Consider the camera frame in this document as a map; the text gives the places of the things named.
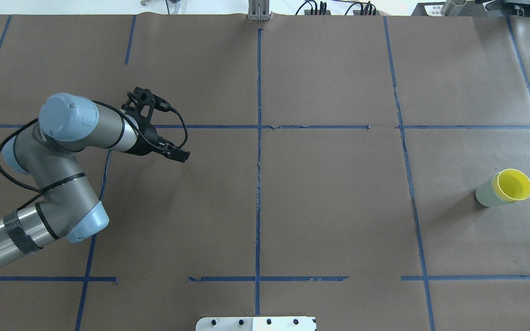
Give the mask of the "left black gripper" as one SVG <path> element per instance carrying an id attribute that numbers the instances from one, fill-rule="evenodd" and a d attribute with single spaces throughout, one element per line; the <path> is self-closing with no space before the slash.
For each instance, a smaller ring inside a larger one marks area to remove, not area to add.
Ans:
<path id="1" fill-rule="evenodd" d="M 182 147 L 177 147 L 168 141 L 160 141 L 158 133 L 153 124 L 142 123 L 141 127 L 130 125 L 131 130 L 135 133 L 135 143 L 130 148 L 130 154 L 137 156 L 157 153 L 179 163 L 185 163 L 190 152 Z"/>

